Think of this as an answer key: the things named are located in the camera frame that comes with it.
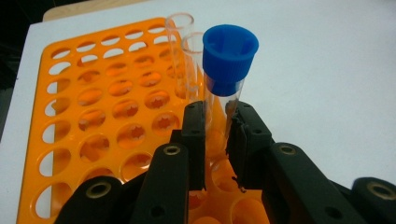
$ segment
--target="blue rubber stopper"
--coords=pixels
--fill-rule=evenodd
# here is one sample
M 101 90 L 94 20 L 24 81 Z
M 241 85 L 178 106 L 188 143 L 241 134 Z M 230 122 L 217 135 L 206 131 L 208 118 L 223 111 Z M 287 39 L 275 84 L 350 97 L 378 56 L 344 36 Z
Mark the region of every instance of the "blue rubber stopper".
M 259 40 L 249 30 L 218 25 L 204 33 L 203 67 L 206 87 L 217 96 L 230 96 L 242 88 Z

